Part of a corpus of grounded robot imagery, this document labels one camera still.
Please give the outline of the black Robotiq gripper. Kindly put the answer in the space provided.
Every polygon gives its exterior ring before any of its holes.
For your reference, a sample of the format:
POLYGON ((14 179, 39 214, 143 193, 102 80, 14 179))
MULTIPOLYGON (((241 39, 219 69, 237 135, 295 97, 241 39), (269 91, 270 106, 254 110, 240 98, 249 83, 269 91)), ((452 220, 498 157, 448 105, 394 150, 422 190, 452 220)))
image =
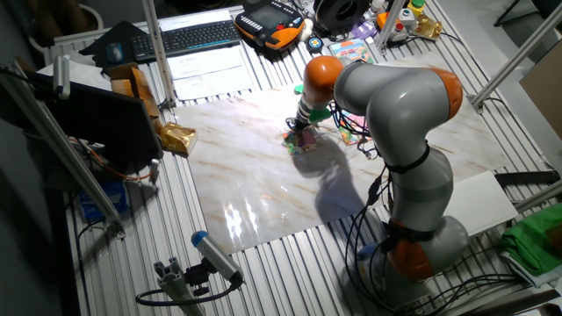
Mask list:
POLYGON ((299 136, 301 138, 304 138, 306 129, 311 126, 305 118, 287 118, 285 123, 294 137, 299 136))

